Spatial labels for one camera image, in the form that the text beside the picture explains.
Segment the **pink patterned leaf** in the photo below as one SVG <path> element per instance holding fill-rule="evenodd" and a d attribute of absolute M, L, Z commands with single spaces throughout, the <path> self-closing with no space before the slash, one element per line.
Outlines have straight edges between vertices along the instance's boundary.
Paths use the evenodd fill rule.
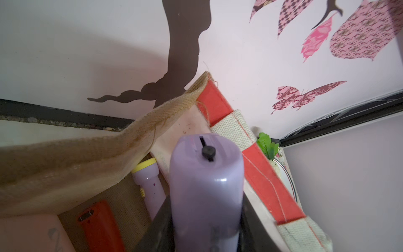
<path fill-rule="evenodd" d="M 332 29 L 332 17 L 333 16 L 314 29 L 314 31 L 306 38 L 301 50 L 304 62 L 319 50 L 322 43 L 328 38 L 329 32 Z"/>
<path fill-rule="evenodd" d="M 278 20 L 278 36 L 296 16 L 298 16 L 312 0 L 285 0 Z"/>
<path fill-rule="evenodd" d="M 255 5 L 253 6 L 252 9 L 252 14 L 251 14 L 251 18 L 249 20 L 249 22 L 252 20 L 252 17 L 256 14 L 256 12 L 258 12 L 258 10 L 260 10 L 261 8 L 265 7 L 266 5 L 268 5 L 269 3 L 272 3 L 276 0 L 256 0 L 255 1 Z"/>
<path fill-rule="evenodd" d="M 332 36 L 330 51 L 339 58 L 374 60 L 402 27 L 402 0 L 363 0 Z"/>

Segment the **green artificial leaf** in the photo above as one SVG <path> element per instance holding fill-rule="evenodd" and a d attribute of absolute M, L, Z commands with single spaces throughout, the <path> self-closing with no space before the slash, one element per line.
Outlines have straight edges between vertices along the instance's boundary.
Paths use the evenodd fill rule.
<path fill-rule="evenodd" d="M 263 154 L 266 157 L 268 157 L 268 149 L 269 149 L 271 142 L 272 142 L 272 140 L 268 134 L 263 133 L 263 132 L 259 134 L 259 139 L 258 139 L 257 143 L 258 143 L 259 148 L 262 150 Z"/>
<path fill-rule="evenodd" d="M 272 143 L 270 136 L 266 133 L 262 132 L 259 134 L 257 144 L 264 155 L 270 160 L 273 160 L 278 153 L 279 144 Z"/>

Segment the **burlap fabric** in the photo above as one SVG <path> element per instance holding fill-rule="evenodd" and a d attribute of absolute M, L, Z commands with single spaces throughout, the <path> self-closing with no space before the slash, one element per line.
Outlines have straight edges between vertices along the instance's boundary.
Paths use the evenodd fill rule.
<path fill-rule="evenodd" d="M 195 103 L 209 78 L 205 72 L 119 134 L 0 148 L 0 217 L 60 214 L 115 185 Z"/>

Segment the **wall decal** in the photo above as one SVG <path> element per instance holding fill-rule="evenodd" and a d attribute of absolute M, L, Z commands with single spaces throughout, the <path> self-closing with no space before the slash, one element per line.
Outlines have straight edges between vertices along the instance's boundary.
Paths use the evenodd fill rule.
<path fill-rule="evenodd" d="M 256 0 L 253 8 L 252 8 L 252 14 L 251 14 L 251 18 L 249 19 L 249 22 L 252 20 L 252 17 L 256 14 L 256 12 L 258 12 L 258 10 L 260 10 L 261 8 L 265 7 L 266 5 L 274 2 L 276 0 Z"/>
<path fill-rule="evenodd" d="M 307 60 L 307 58 L 319 50 L 322 43 L 328 38 L 329 32 L 332 29 L 333 16 L 334 14 L 323 24 L 314 29 L 314 31 L 306 38 L 301 50 L 301 53 L 304 57 L 304 62 Z"/>
<path fill-rule="evenodd" d="M 273 105 L 274 111 L 283 110 L 288 105 L 293 103 L 292 108 L 298 108 L 299 110 L 303 105 L 306 105 L 315 100 L 315 96 L 320 96 L 321 94 L 327 93 L 333 88 L 345 83 L 346 81 L 338 81 L 318 87 L 312 91 L 306 92 L 305 94 L 299 94 L 299 90 L 295 87 L 282 86 L 278 88 L 278 93 L 276 99 L 280 100 Z"/>
<path fill-rule="evenodd" d="M 211 23 L 210 0 L 162 0 L 162 4 L 170 36 L 167 73 L 157 82 L 145 84 L 140 92 L 128 90 L 119 96 L 105 95 L 88 100 L 121 103 L 156 100 L 155 108 L 185 92 L 184 87 L 196 75 L 199 63 L 199 35 Z"/>
<path fill-rule="evenodd" d="M 329 13 L 333 10 L 336 10 L 338 13 L 340 13 L 341 16 L 343 16 L 343 10 L 340 9 L 339 7 L 336 6 L 336 0 L 327 0 L 327 8 L 325 11 L 325 15 L 323 15 L 322 19 L 315 25 L 312 29 L 315 29 L 318 25 L 320 25 L 323 20 L 329 15 Z"/>
<path fill-rule="evenodd" d="M 339 58 L 374 60 L 402 27 L 403 1 L 364 0 L 332 36 L 330 50 Z"/>
<path fill-rule="evenodd" d="M 296 18 L 312 0 L 285 0 L 278 20 L 278 36 L 294 18 Z"/>

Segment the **stitching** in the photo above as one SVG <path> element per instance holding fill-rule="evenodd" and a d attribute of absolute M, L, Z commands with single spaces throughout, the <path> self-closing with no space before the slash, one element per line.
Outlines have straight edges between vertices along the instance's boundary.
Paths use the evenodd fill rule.
<path fill-rule="evenodd" d="M 311 226 L 309 225 L 309 223 L 306 221 L 305 218 L 304 218 L 303 220 L 306 222 L 306 224 L 308 225 L 308 227 L 311 229 L 312 233 L 314 234 L 314 236 L 315 236 L 316 239 L 318 240 L 318 242 L 319 242 L 319 244 L 321 245 L 321 247 L 324 249 L 324 251 L 326 251 L 326 249 L 325 249 L 325 247 L 323 246 L 322 242 L 320 242 L 319 238 L 316 236 L 314 230 L 311 228 Z"/>
<path fill-rule="evenodd" d="M 256 168 L 256 170 L 258 170 L 258 171 L 260 172 L 260 174 L 262 174 L 263 177 L 265 177 L 265 178 L 270 182 L 270 184 L 272 185 L 272 187 L 273 187 L 273 189 L 274 189 L 274 192 L 276 193 L 277 200 L 278 200 L 278 204 L 280 205 L 281 212 L 283 213 L 284 220 L 285 220 L 285 222 L 287 222 L 287 218 L 286 218 L 286 216 L 285 216 L 283 206 L 281 205 L 280 197 L 278 196 L 277 190 L 276 190 L 276 188 L 274 187 L 273 183 L 270 181 L 270 179 L 268 179 L 268 178 L 249 160 L 249 158 L 247 158 L 247 156 L 245 156 L 243 153 L 242 153 L 242 156 L 244 156 L 244 157 L 249 161 L 249 163 L 251 163 L 251 164 Z"/>
<path fill-rule="evenodd" d="M 246 132 L 245 128 L 242 126 L 242 124 L 239 122 L 238 118 L 236 116 L 234 116 L 234 112 L 230 113 L 230 115 L 232 115 L 235 120 L 238 122 L 238 124 L 241 126 L 241 128 L 243 129 L 243 131 L 245 132 L 246 136 L 249 138 L 249 140 L 251 141 L 252 144 L 254 144 L 255 142 L 253 142 L 253 140 L 250 138 L 250 136 L 248 135 L 248 133 Z"/>

